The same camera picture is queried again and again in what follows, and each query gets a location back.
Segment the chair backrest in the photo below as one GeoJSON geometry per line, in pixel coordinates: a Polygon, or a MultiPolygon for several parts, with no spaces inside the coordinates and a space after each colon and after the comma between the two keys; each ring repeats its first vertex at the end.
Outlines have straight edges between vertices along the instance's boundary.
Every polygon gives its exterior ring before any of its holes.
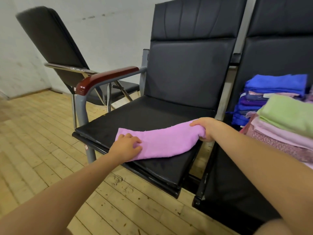
{"type": "Polygon", "coordinates": [[[144,94],[216,110],[246,1],[157,4],[144,94]]]}
{"type": "MultiPolygon", "coordinates": [[[[17,14],[16,18],[48,63],[89,69],[55,10],[35,7],[17,14]]],[[[80,73],[55,71],[65,84],[72,87],[84,78],[80,73]]]]}
{"type": "Polygon", "coordinates": [[[313,84],[313,0],[256,0],[227,111],[256,74],[308,74],[313,84]]]}

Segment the wall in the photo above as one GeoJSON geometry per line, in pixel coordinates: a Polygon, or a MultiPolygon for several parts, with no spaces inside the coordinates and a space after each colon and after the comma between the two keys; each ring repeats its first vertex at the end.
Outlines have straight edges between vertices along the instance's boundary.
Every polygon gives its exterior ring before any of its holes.
{"type": "MultiPolygon", "coordinates": [[[[89,67],[94,71],[140,66],[142,50],[149,48],[154,4],[169,0],[14,0],[18,11],[47,6],[65,23],[89,67]]],[[[255,0],[249,0],[236,52],[240,52],[255,0]]],[[[52,87],[67,91],[51,69],[52,87]]],[[[139,75],[126,81],[139,83],[139,75]]]]}
{"type": "Polygon", "coordinates": [[[15,18],[13,0],[0,0],[0,92],[16,97],[50,87],[33,43],[15,18]]]}

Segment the person's right arm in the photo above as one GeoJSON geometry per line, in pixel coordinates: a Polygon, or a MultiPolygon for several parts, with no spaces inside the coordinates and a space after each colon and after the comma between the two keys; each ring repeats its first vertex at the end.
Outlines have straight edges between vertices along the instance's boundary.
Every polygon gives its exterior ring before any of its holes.
{"type": "Polygon", "coordinates": [[[206,129],[245,176],[280,213],[294,234],[313,233],[313,170],[284,152],[213,118],[190,124],[206,129]]]}

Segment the black leather seat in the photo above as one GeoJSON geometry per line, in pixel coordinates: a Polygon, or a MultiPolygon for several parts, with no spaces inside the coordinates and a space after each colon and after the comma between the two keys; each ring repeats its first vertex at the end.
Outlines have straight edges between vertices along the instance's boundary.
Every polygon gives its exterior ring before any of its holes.
{"type": "MultiPolygon", "coordinates": [[[[227,111],[234,110],[245,82],[256,74],[308,74],[309,88],[312,43],[313,0],[257,0],[227,111]]],[[[231,118],[226,115],[224,122],[230,125],[231,118]]],[[[280,217],[217,143],[193,206],[240,234],[280,217]]]]}
{"type": "MultiPolygon", "coordinates": [[[[89,69],[76,43],[55,10],[47,7],[35,7],[17,14],[16,18],[48,63],[89,69]]],[[[70,92],[75,94],[73,87],[76,87],[84,79],[83,75],[60,69],[55,69],[55,71],[70,92]]],[[[138,84],[125,81],[120,81],[120,83],[128,94],[139,91],[138,84]]],[[[105,85],[100,88],[106,100],[107,87],[105,85]]],[[[123,96],[119,89],[113,87],[112,102],[123,96]]],[[[87,100],[96,105],[103,105],[95,90],[91,92],[87,100]]]]}
{"type": "MultiPolygon", "coordinates": [[[[119,127],[166,128],[214,117],[246,0],[174,0],[155,6],[144,97],[76,129],[74,137],[105,153],[119,127]]],[[[178,197],[201,142],[172,158],[125,166],[178,197]]]]}

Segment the wooden floor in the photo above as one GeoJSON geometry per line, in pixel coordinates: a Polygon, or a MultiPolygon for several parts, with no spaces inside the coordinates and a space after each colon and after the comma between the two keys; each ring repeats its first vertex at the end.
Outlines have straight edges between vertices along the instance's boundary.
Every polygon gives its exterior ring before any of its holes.
{"type": "MultiPolygon", "coordinates": [[[[106,113],[87,104],[89,120],[106,113]]],[[[45,91],[0,100],[0,217],[53,183],[87,165],[74,139],[70,97],[45,91]]],[[[204,145],[191,173],[200,176],[209,157],[204,145]]],[[[101,183],[69,224],[74,235],[236,234],[192,208],[194,195],[176,200],[119,166],[101,183]]]]}

